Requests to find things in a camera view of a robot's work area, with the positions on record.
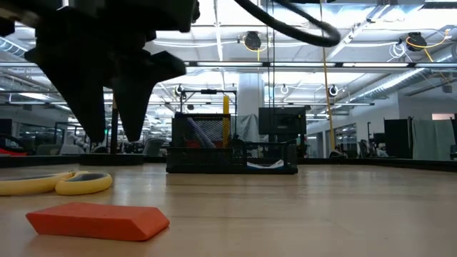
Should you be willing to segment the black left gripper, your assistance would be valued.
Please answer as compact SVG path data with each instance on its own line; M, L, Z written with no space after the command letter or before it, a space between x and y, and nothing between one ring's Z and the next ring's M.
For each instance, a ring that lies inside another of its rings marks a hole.
M200 17L199 0L0 0L0 35L17 22L35 30L25 53L64 98L93 142L106 128L103 87L114 101L129 141L138 141L152 91L186 74L184 61L145 45L159 31L186 33Z

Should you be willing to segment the purple pen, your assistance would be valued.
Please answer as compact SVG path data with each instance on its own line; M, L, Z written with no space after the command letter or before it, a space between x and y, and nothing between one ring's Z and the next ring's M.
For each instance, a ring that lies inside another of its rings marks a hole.
M197 139L205 148L216 148L214 140L214 132L212 122L210 120L195 120L193 118L186 119L191 128L194 130Z

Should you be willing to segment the black mesh desk organizer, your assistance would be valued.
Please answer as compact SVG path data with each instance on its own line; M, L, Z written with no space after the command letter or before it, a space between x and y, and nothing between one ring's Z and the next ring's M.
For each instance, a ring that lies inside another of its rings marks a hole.
M213 126L216 148L205 148L199 142L187 122L187 118L210 120ZM235 134L229 138L227 148L223 146L223 114L183 114L172 118L172 142L167 149L166 171L168 173L207 174L268 174L289 175L298 173L296 143L289 140L281 143L247 142ZM280 169L248 168L246 163L273 164L284 161Z

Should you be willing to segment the yellow-handled scissors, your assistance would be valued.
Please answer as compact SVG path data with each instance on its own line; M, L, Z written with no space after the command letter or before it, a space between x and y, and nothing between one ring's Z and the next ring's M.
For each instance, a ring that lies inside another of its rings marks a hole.
M111 184L112 177L108 173L68 171L0 181L0 196L20 196L50 191L63 196L76 196L104 191Z

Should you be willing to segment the orange eraser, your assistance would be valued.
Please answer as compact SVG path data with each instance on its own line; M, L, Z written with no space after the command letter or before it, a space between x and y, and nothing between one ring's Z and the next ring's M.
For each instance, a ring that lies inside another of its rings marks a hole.
M39 235L147 241L169 227L156 207L66 203L26 214Z

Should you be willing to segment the blue sticky note pad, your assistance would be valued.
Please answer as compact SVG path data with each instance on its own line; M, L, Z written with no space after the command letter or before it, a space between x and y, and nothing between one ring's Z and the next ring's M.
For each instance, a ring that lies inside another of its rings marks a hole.
M246 165L248 168L254 168L254 169L280 169L285 166L284 161L282 159L278 160L277 162L275 162L273 164L256 164L256 163L247 162Z

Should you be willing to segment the blue and gray office chair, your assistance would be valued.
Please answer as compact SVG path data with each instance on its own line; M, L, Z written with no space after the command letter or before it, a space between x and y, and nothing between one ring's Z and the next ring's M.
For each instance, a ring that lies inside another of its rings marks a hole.
M165 141L160 138L147 139L144 144L143 155L150 157L160 156L160 149L164 143Z

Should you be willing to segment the red and black cart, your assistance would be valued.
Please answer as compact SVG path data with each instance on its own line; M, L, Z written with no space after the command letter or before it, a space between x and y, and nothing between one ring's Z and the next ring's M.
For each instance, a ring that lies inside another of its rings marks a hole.
M5 133L0 133L0 154L26 156L27 153L28 150L25 144L18 138Z

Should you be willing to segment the gray cover cloth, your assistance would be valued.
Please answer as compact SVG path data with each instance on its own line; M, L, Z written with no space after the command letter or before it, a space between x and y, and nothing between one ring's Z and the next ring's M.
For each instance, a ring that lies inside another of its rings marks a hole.
M249 114L231 117L231 135L234 136L235 134L242 141L259 142L258 116Z

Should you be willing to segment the black monitor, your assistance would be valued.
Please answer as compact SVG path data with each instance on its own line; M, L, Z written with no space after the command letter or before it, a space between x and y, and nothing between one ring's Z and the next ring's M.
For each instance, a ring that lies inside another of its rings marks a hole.
M306 135L304 107L263 107L258 109L258 133L289 141Z

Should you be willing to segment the black cabinet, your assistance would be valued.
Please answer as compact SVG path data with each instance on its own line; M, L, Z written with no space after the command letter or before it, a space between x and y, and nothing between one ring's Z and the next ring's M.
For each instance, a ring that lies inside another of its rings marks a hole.
M412 159L412 118L385 119L383 124L388 156L391 158Z

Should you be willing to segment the gray-green curtain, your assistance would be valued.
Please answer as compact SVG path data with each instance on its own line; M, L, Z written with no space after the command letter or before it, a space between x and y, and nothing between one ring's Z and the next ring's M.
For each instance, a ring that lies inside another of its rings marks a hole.
M413 120L413 159L450 161L456 145L453 124L448 120Z

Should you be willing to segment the black background rig frame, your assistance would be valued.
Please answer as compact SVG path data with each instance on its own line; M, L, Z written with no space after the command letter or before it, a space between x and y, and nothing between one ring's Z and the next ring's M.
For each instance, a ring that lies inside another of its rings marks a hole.
M234 100L229 99L229 106L233 105L234 107L234 114L238 114L238 91L237 90L221 90L221 89L200 89L200 90L185 90L182 89L181 92L179 93L179 109L180 112L183 111L184 105L185 104L190 104L189 100L195 95L195 94L201 94L201 95L216 95L216 94L222 94L223 96L228 96L229 94L233 94Z

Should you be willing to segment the black aluminium table frame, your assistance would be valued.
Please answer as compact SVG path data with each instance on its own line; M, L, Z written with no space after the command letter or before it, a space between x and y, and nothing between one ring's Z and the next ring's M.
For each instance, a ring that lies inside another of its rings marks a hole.
M79 164L78 155L66 156L7 156L0 155L0 168L16 168L26 166L50 166ZM144 156L144 163L166 163L165 157ZM352 165L352 166L385 166L392 168L411 168L429 171L445 171L457 173L457 161L426 161L397 158L365 158L365 159L330 159L300 158L299 165Z

